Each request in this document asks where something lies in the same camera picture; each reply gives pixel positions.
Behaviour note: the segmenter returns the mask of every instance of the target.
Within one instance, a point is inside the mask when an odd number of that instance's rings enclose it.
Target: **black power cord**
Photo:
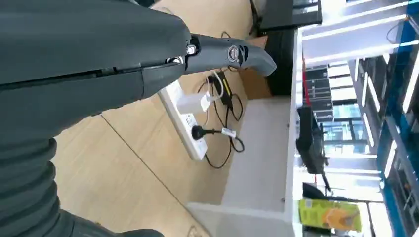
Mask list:
[[[205,81],[200,87],[199,87],[199,89],[198,89],[198,93],[202,90],[202,88],[204,87],[204,85],[206,84],[207,82]],[[212,94],[214,95],[214,85],[213,85],[213,83],[211,84],[211,92],[212,92]],[[227,122],[228,122],[228,115],[229,115],[229,112],[231,111],[231,114],[233,115],[233,117],[234,117],[234,119],[236,120],[236,121],[240,121],[240,119],[242,118],[242,116],[243,116],[243,103],[242,103],[242,100],[240,99],[240,97],[239,97],[239,95],[238,94],[232,94],[232,97],[236,97],[237,98],[237,100],[239,101],[239,104],[240,104],[240,108],[241,108],[241,110],[240,110],[240,113],[239,113],[239,115],[238,116],[236,116],[236,114],[235,114],[235,112],[234,112],[234,110],[230,110],[228,107],[227,107],[227,110],[226,110],[226,114],[225,114],[225,122],[223,122],[222,121],[222,119],[221,119],[221,116],[220,116],[220,114],[219,114],[219,112],[218,112],[218,108],[217,108],[217,101],[214,101],[214,109],[215,109],[215,113],[217,114],[217,117],[218,117],[218,120],[220,121],[220,123],[221,123],[221,125],[222,125],[222,127],[223,128],[227,128]],[[199,131],[201,131],[201,132],[203,132],[204,134],[202,135],[202,136],[204,136],[205,134],[215,134],[215,133],[221,133],[221,131],[219,131],[219,130],[214,130],[214,129],[212,129],[212,130],[204,130],[204,129],[202,129],[202,130],[200,130],[200,129],[198,129],[198,128],[196,128],[196,130],[199,130]],[[229,151],[228,151],[228,154],[227,154],[227,157],[226,157],[226,159],[224,160],[224,162],[220,165],[220,166],[216,166],[216,165],[214,165],[213,163],[211,163],[211,161],[210,161],[210,159],[208,158],[208,155],[207,154],[205,154],[205,159],[207,160],[207,163],[212,167],[212,168],[214,168],[214,169],[221,169],[222,167],[224,167],[225,166],[225,164],[227,163],[227,161],[230,159],[230,156],[231,156],[231,151],[232,151],[232,149],[234,149],[236,152],[238,152],[238,153],[241,153],[241,152],[243,152],[244,150],[245,150],[245,145],[244,145],[244,143],[243,143],[243,141],[240,139],[240,138],[238,138],[238,137],[235,137],[234,138],[234,140],[233,140],[233,138],[232,137],[228,137],[229,138],[229,143],[230,143],[230,146],[229,146]],[[241,145],[241,149],[237,149],[237,147],[236,147],[236,145],[234,144],[234,141],[235,140],[237,140],[237,141],[239,141],[239,143],[240,143],[240,145]]]

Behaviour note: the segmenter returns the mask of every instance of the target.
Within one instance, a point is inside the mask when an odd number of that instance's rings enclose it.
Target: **power strip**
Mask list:
[[[184,95],[179,82],[176,80],[160,90],[158,94],[189,156],[193,160],[202,160],[208,147],[203,138],[199,140],[192,138],[192,127],[198,125],[195,116],[193,114],[182,115],[177,110],[177,101]]]

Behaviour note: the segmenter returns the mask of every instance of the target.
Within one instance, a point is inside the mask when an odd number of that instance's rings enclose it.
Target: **screw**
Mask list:
[[[189,44],[188,46],[186,46],[186,53],[188,55],[194,54],[196,52],[196,46],[193,44]]]

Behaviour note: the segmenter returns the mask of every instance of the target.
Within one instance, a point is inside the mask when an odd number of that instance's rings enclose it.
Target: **wooden floor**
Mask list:
[[[162,7],[180,16],[197,34],[219,37],[227,31],[244,39],[251,25],[247,0],[162,0],[155,6],[166,10]],[[186,93],[196,91],[208,73],[183,76],[182,88]],[[246,104],[238,73],[227,72],[227,78]],[[205,114],[196,116],[204,122]],[[220,126],[211,108],[208,127]],[[204,161],[190,160],[158,96],[106,111],[103,117],[86,118],[57,140],[53,162],[62,208],[116,232],[152,228],[167,237],[183,237],[196,226],[206,236],[183,205],[220,203],[229,166],[214,170]],[[221,163],[228,139],[209,136],[206,140],[208,156]]]

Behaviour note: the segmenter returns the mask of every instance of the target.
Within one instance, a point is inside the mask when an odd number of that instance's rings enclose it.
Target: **cable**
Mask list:
[[[233,99],[233,97],[236,97],[237,98],[237,100],[239,101],[239,104],[240,104],[240,108],[241,108],[240,109],[240,114],[239,114],[238,117],[234,113],[234,110],[231,111],[231,114],[233,115],[234,119],[238,122],[242,118],[242,115],[243,115],[243,103],[242,103],[242,100],[240,99],[240,97],[239,97],[238,94],[233,94],[232,97],[231,97],[231,99]]]
[[[227,31],[221,33],[221,37],[224,38],[224,35],[227,35],[227,38],[231,38],[231,35]]]
[[[217,73],[215,73],[216,74],[216,77],[217,77],[217,79],[219,79],[219,81],[220,81],[220,83],[221,83],[221,87],[222,88],[224,88],[223,86],[222,86],[222,81],[221,81],[221,79],[219,78],[219,76],[218,76],[218,74]],[[204,83],[202,83],[201,84],[201,86],[199,87],[199,89],[198,89],[198,91],[197,91],[197,93],[199,93],[199,92],[201,92],[201,90],[202,90],[202,88],[204,88],[204,85],[205,84],[208,84],[208,88],[207,88],[207,90],[209,91],[210,90],[210,83],[209,83],[209,80],[208,80],[208,77],[206,78],[206,81],[204,82]],[[214,84],[212,83],[211,84],[211,94],[212,95],[214,95],[215,94],[215,92],[214,92]],[[239,95],[238,94],[233,94],[232,95],[232,98],[233,97],[236,97],[237,98],[237,100],[239,101],[239,104],[240,104],[240,108],[241,108],[241,110],[240,110],[240,114],[237,116],[236,115],[236,113],[233,111],[233,110],[230,110],[229,108],[227,108],[227,110],[226,110],[226,115],[225,115],[225,122],[223,122],[223,120],[221,119],[221,116],[220,116],[220,114],[219,114],[219,112],[218,112],[218,107],[217,107],[217,101],[214,101],[214,109],[215,109],[215,113],[217,114],[217,118],[218,118],[218,120],[220,121],[220,123],[221,123],[221,125],[222,125],[222,127],[223,128],[227,128],[227,122],[228,122],[228,114],[229,114],[229,112],[231,111],[231,114],[233,115],[233,117],[234,117],[234,119],[236,120],[236,121],[240,121],[240,119],[242,118],[242,116],[243,116],[243,103],[242,103],[242,100],[240,99],[240,97],[239,97]],[[217,131],[217,130],[214,130],[213,129],[213,132],[214,133],[221,133],[221,131]],[[241,145],[241,149],[237,149],[237,147],[236,147],[236,145],[234,144],[234,140],[237,140],[239,143],[240,143],[240,145]],[[230,159],[230,156],[231,156],[231,151],[232,151],[232,149],[234,149],[236,152],[238,152],[238,153],[240,153],[240,152],[243,152],[244,150],[245,150],[245,145],[244,145],[244,143],[243,143],[243,141],[239,138],[239,137],[236,137],[235,139],[233,140],[233,138],[232,137],[230,137],[229,136],[229,143],[230,143],[230,147],[229,147],[229,151],[228,151],[228,154],[227,154],[227,157],[226,157],[226,159],[224,160],[224,162],[220,165],[220,166],[216,166],[216,165],[214,165],[211,161],[210,161],[210,159],[209,159],[209,157],[208,157],[208,155],[207,154],[205,154],[205,159],[207,160],[207,163],[212,167],[212,168],[214,168],[214,169],[221,169],[222,167],[224,167],[225,166],[225,164],[228,162],[228,160]]]
[[[221,92],[219,93],[219,95],[217,97],[212,97],[211,98],[212,101],[216,101],[216,100],[221,99],[222,95],[224,94],[224,86],[223,86],[222,80],[221,80],[220,76],[218,75],[218,73],[217,72],[213,72],[213,73],[214,73],[215,77],[217,78],[217,80],[218,80],[218,82],[220,83],[220,86],[221,86]]]
[[[408,17],[408,16],[406,16],[406,18],[405,18],[403,21],[397,22],[397,24],[396,24],[396,25],[392,26],[392,27],[390,28],[390,30],[388,30],[387,35],[385,36],[385,37],[387,38],[387,41],[388,41],[388,42],[390,42],[391,44],[396,44],[396,43],[397,43],[396,41],[392,41],[392,40],[388,37],[388,35],[389,35],[389,34],[390,34],[390,32],[392,32],[392,31],[393,31],[396,27],[400,26],[401,24],[405,23],[405,22],[406,22],[406,21],[408,21],[408,20],[409,20],[409,17]]]
[[[210,159],[208,158],[208,156],[207,156],[207,154],[205,153],[205,159],[207,160],[207,163],[212,167],[212,168],[214,168],[214,169],[221,169],[222,167],[224,167],[225,166],[225,164],[227,163],[227,161],[228,161],[228,159],[230,158],[230,155],[231,155],[231,146],[230,146],[230,150],[228,151],[228,155],[227,155],[227,158],[225,159],[225,161],[223,162],[223,164],[222,165],[220,165],[220,166],[215,166],[215,165],[213,165],[212,163],[211,163],[211,161],[210,161]]]

